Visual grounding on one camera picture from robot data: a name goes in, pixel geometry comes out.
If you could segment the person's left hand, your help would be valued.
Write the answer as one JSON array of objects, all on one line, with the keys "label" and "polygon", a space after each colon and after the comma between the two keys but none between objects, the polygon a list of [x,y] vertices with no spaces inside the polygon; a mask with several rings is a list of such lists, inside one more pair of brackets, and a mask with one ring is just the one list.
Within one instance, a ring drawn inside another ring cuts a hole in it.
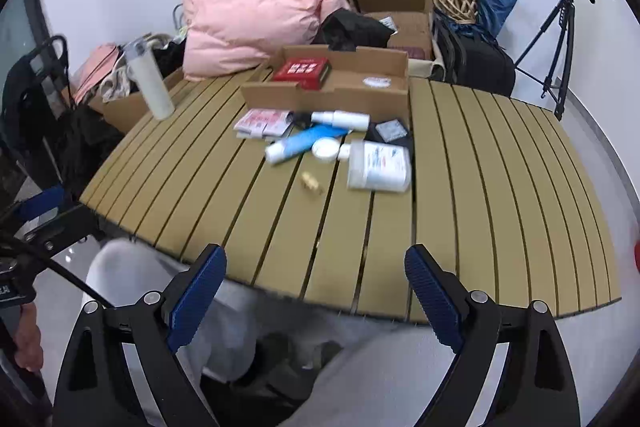
[{"label": "person's left hand", "polygon": [[21,306],[20,321],[14,334],[14,360],[19,367],[37,373],[43,367],[41,332],[37,325],[37,308],[33,303]]}]

